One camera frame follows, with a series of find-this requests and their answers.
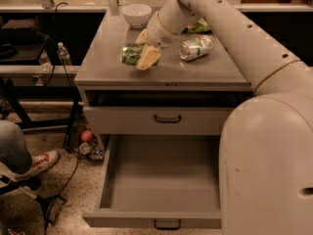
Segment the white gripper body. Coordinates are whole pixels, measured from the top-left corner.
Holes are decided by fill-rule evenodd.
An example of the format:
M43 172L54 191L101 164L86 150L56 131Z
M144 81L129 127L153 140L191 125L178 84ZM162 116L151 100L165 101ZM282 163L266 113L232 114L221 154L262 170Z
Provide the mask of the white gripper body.
M147 25L148 43L161 48L169 47L179 35L179 23L171 14L156 12Z

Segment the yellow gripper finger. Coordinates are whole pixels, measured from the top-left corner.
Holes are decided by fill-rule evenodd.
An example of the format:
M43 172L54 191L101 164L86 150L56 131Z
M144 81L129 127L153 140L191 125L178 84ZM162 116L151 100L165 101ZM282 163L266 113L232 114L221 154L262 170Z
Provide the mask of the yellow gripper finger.
M147 30L144 29L138 36L138 38L135 41L136 44L147 44L148 43L148 36L147 36Z
M141 58L137 62L136 68L141 71L149 69L160 58L160 48L154 45L145 45L141 53Z

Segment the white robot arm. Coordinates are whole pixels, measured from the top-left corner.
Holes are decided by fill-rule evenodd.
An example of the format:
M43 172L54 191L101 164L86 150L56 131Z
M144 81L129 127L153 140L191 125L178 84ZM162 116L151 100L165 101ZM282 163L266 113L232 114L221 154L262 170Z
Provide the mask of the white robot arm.
M219 145L223 235L313 235L313 70L226 0L168 0L147 42L168 47L205 18L254 95Z

